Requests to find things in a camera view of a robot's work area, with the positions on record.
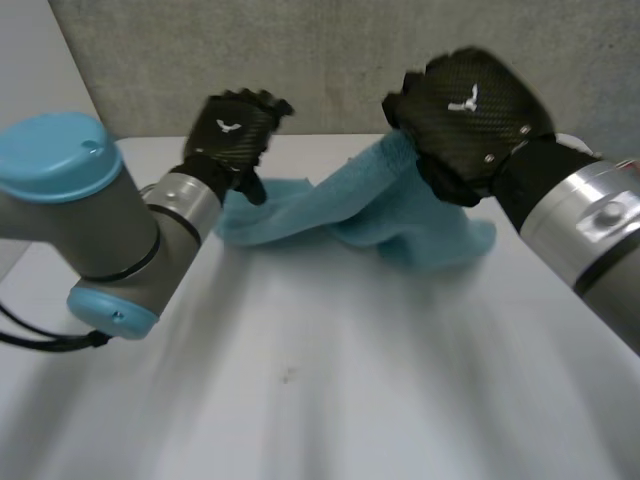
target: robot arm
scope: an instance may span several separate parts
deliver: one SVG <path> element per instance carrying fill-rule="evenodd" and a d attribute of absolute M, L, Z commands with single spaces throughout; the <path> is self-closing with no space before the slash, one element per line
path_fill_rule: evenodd
<path fill-rule="evenodd" d="M 145 337 L 213 227 L 229 189 L 266 199 L 254 172 L 291 106 L 267 92 L 210 97 L 183 163 L 141 198 L 115 143 L 81 114 L 0 134 L 0 237 L 51 243 L 80 275 L 67 305 L 109 336 Z"/>
<path fill-rule="evenodd" d="M 441 200 L 473 206 L 495 196 L 524 242 L 640 354 L 634 167 L 556 143 L 535 96 L 478 49 L 408 73 L 383 108 L 414 141 L 420 173 Z"/>

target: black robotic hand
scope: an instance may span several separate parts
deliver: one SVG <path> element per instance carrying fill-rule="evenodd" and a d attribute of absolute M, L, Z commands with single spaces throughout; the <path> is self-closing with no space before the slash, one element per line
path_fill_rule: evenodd
<path fill-rule="evenodd" d="M 382 107 L 421 159 L 418 169 L 443 201 L 474 206 L 511 152 L 553 138 L 549 115 L 533 93 L 490 53 L 467 48 L 405 75 L 402 93 Z"/>
<path fill-rule="evenodd" d="M 204 181 L 221 202 L 234 189 L 260 205 L 266 192 L 254 168 L 282 117 L 292 114 L 291 105 L 264 90 L 209 97 L 185 144 L 184 163 L 173 171 Z"/>

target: gray wall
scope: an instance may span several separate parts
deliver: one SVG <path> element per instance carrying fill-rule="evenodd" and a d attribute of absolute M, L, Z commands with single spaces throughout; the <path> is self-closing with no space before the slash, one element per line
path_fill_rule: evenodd
<path fill-rule="evenodd" d="M 595 150 L 640 152 L 638 0 L 51 0 L 101 117 L 184 135 L 203 98 L 266 88 L 287 133 L 380 132 L 379 102 L 444 50 L 487 46 Z"/>

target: blue towel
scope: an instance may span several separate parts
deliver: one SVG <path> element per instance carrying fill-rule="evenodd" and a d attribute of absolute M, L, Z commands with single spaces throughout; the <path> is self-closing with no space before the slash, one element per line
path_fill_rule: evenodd
<path fill-rule="evenodd" d="M 470 221 L 420 178 L 409 139 L 394 131 L 325 181 L 267 179 L 259 207 L 230 192 L 215 232 L 226 243 L 260 245 L 316 227 L 356 247 L 375 246 L 402 267 L 433 270 L 468 262 L 495 242 L 493 224 Z"/>

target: table surface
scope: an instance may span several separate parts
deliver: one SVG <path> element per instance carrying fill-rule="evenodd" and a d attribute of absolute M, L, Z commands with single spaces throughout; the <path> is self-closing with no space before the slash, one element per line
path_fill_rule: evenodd
<path fill-rule="evenodd" d="M 267 177 L 321 181 L 376 135 L 275 137 Z M 139 186 L 183 139 L 119 142 Z M 408 275 L 322 232 L 211 235 L 143 341 L 0 347 L 0 479 L 614 479 L 640 476 L 638 360 L 498 227 L 471 269 Z M 47 328 L 76 275 L 33 245 L 0 298 Z"/>

